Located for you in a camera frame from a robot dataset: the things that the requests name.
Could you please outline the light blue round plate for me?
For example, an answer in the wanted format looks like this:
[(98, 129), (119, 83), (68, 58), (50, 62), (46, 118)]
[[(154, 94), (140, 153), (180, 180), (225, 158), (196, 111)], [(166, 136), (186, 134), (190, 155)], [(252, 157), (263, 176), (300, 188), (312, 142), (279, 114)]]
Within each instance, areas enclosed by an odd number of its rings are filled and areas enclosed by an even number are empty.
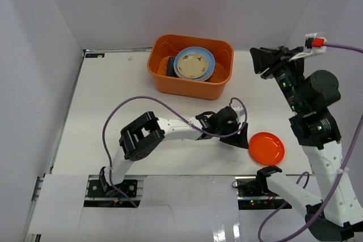
[(195, 78), (195, 79), (190, 79), (190, 80), (196, 80), (196, 81), (208, 80), (213, 74), (213, 71), (214, 71), (214, 68), (216, 65), (216, 61), (215, 61), (214, 56), (212, 55), (212, 53), (209, 50), (199, 47), (199, 46), (192, 46), (192, 47), (185, 48), (177, 54), (177, 56), (175, 57), (175, 62), (174, 62), (174, 70), (175, 70), (177, 76), (182, 79), (188, 79), (188, 78), (182, 77), (176, 68), (176, 63), (177, 63), (178, 58), (180, 58), (181, 56), (183, 56), (187, 53), (200, 53), (204, 57), (206, 57), (206, 59), (208, 60), (208, 64), (209, 64), (209, 67), (203, 76), (201, 76), (199, 78)]

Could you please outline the cream patterned small plate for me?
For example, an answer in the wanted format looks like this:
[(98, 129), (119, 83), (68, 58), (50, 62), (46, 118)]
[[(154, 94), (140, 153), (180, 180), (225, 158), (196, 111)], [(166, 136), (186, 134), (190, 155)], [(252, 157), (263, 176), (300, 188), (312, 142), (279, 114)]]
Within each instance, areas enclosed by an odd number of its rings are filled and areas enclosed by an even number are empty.
[(208, 60), (200, 53), (187, 53), (178, 58), (176, 63), (179, 74), (188, 79), (195, 79), (203, 76), (208, 67)]

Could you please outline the teal square plate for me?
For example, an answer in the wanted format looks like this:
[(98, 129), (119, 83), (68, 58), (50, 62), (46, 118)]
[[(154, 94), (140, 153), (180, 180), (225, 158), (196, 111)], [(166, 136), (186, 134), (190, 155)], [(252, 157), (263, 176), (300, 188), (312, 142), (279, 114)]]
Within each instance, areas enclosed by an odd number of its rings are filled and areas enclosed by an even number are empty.
[(177, 78), (177, 74), (174, 70), (175, 56), (169, 57), (167, 61), (167, 76)]

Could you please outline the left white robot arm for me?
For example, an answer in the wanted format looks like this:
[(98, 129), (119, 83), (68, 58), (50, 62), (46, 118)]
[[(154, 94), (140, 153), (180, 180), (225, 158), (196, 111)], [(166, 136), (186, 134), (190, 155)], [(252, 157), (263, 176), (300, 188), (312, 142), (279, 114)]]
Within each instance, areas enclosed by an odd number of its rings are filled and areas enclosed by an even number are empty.
[(226, 106), (217, 113), (207, 111), (186, 122), (157, 117), (152, 111), (142, 114), (121, 130), (111, 165), (100, 170), (100, 189), (107, 197), (118, 195), (119, 190), (129, 196), (121, 186), (125, 174), (134, 162), (149, 156), (161, 142), (207, 140), (214, 135), (227, 145), (248, 149), (248, 123), (240, 121), (242, 116), (244, 109), (240, 106)]

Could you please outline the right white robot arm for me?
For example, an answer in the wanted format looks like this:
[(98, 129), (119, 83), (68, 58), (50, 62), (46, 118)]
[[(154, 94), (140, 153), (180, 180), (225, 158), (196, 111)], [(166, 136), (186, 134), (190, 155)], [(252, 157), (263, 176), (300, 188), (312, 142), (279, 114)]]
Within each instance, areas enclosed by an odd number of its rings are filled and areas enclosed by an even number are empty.
[(258, 170), (256, 188), (263, 196), (277, 194), (305, 219), (305, 228), (319, 241), (345, 241), (362, 231), (360, 205), (345, 169), (341, 134), (328, 107), (341, 95), (338, 79), (326, 70), (305, 77), (303, 48), (251, 48), (254, 71), (277, 82), (289, 107), (291, 129), (306, 154), (320, 189), (317, 197), (270, 165)]

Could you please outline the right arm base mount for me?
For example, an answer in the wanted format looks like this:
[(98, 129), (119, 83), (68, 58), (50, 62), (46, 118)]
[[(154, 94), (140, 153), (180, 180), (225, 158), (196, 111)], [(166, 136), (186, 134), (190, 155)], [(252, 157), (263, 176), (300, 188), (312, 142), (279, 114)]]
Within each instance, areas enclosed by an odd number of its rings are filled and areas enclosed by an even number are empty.
[(263, 193), (253, 176), (236, 177), (231, 186), (237, 191), (240, 211), (276, 210), (284, 203), (284, 200), (274, 193)]

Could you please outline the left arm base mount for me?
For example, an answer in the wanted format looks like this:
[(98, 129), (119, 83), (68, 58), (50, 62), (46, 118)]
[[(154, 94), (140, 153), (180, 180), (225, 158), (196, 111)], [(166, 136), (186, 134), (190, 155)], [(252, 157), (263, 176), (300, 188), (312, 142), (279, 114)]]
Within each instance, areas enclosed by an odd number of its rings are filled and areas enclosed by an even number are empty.
[(137, 208), (140, 205), (140, 181), (126, 179), (113, 186), (106, 182), (103, 167), (101, 176), (88, 179), (84, 207), (93, 208)]

